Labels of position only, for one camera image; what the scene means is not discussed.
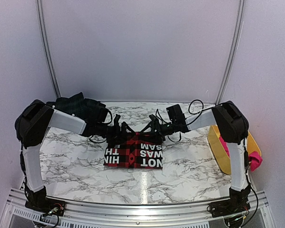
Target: pink fabric in bin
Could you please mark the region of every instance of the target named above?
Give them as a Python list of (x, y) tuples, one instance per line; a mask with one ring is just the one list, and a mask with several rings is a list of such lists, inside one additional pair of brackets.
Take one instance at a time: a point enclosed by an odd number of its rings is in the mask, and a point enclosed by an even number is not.
[[(227, 143), (223, 140), (223, 138), (220, 136), (219, 137), (219, 141), (221, 142), (225, 152), (227, 153), (228, 157), (230, 157), (230, 152), (229, 152), (229, 149), (228, 149), (228, 146), (227, 146)], [(249, 161), (251, 162), (251, 171), (253, 172), (255, 169), (257, 169), (263, 159), (262, 157), (258, 154), (257, 151), (254, 151), (253, 153), (251, 153), (249, 156), (248, 156), (248, 159)]]

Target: marble table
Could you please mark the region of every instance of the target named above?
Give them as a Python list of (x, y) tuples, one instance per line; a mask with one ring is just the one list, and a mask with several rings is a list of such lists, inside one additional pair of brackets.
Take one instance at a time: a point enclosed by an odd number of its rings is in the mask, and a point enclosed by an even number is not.
[[(158, 108), (174, 103), (107, 102), (135, 131), (149, 122)], [(188, 104), (180, 104), (188, 116)], [(200, 105), (193, 105), (197, 111)], [(223, 174), (207, 141), (208, 127), (182, 134), (180, 142), (163, 144), (163, 169), (142, 170), (103, 166), (107, 144), (51, 128), (40, 151), (42, 176), (48, 195), (109, 204), (168, 204), (228, 196), (230, 176)], [(171, 136), (177, 141), (179, 134)]]

